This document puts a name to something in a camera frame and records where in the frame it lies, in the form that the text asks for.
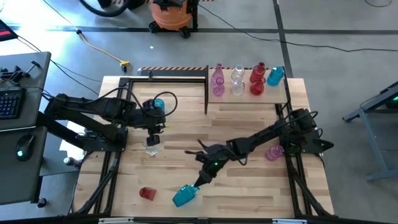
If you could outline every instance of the black hose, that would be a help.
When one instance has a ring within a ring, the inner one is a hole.
[[[124,2],[124,4],[119,9],[117,9],[115,11],[111,11],[111,12],[97,10],[97,9],[93,8],[91,5],[89,5],[85,0],[79,0],[79,1],[84,7],[86,7],[86,9],[88,9],[90,12],[92,12],[98,16],[115,17],[115,16],[122,14],[127,9],[128,5],[130,5],[130,3],[132,3],[135,0],[126,0]]]

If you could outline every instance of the hazard stripe tape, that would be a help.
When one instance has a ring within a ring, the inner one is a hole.
[[[139,70],[205,70],[206,67],[141,67]],[[233,69],[233,67],[223,67],[223,69]]]
[[[200,2],[212,2],[214,0],[199,0]],[[112,0],[111,4],[123,4],[124,0]],[[146,4],[152,3],[152,0],[145,0]]]

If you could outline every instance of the blue bottle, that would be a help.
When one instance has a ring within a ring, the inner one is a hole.
[[[278,66],[272,68],[271,73],[269,74],[267,79],[268,85],[277,86],[284,75],[285,75],[285,70],[283,67]]]
[[[162,111],[164,111],[164,101],[161,99],[156,99],[155,100],[155,106],[162,108]]]
[[[176,207],[185,205],[187,202],[191,201],[195,198],[195,192],[200,190],[199,187],[194,187],[193,185],[185,185],[183,186],[173,198],[173,202]]]

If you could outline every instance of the gray floor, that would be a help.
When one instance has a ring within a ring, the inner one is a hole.
[[[374,4],[388,2],[370,1]],[[68,23],[41,1],[24,1],[22,8],[19,2],[8,1],[0,18],[10,25],[23,25],[17,33],[40,50],[50,51],[53,60],[98,80],[104,75],[123,74],[117,61],[88,48],[74,32],[44,31],[45,27],[68,26]],[[77,26],[147,27],[152,21],[149,6],[105,19],[90,14],[78,1],[49,2]],[[272,0],[215,0],[201,4],[237,28],[277,28]],[[385,8],[368,6],[363,0],[279,0],[279,4],[285,29],[398,29],[398,14],[395,13],[398,2],[395,0]],[[40,24],[40,28],[34,29],[32,24]],[[202,9],[199,25],[200,28],[229,28]],[[223,62],[230,67],[237,63],[251,67],[264,61],[274,67],[284,63],[279,43],[255,40],[238,33],[195,33],[187,40],[173,33],[86,32],[85,35],[92,44],[129,60],[133,65],[129,74],[136,74],[139,67],[145,66],[201,67]],[[279,38],[278,34],[253,35]],[[398,49],[396,35],[286,35],[286,39],[346,49]],[[17,40],[0,43],[0,49],[1,55],[31,52]],[[326,176],[335,213],[344,218],[397,223],[398,178],[365,181],[368,174],[378,171],[378,165],[363,124],[360,120],[346,124],[341,117],[398,80],[395,72],[398,53],[344,53],[293,45],[288,45],[288,51],[294,77],[305,79],[311,108],[320,112],[316,120],[325,132],[324,138],[335,143],[335,147],[325,153]],[[100,89],[97,82],[77,79],[95,91]],[[45,89],[51,94],[96,97],[54,66],[50,67]],[[59,141],[51,138],[47,144],[56,149]],[[398,155],[391,152],[391,157]],[[76,177],[76,173],[46,177],[42,195],[50,201],[47,207],[38,210],[28,203],[4,205],[0,207],[0,219],[66,214]]]

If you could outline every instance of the computer keyboard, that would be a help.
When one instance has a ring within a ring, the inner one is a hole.
[[[0,89],[0,120],[19,118],[25,94],[25,88]]]

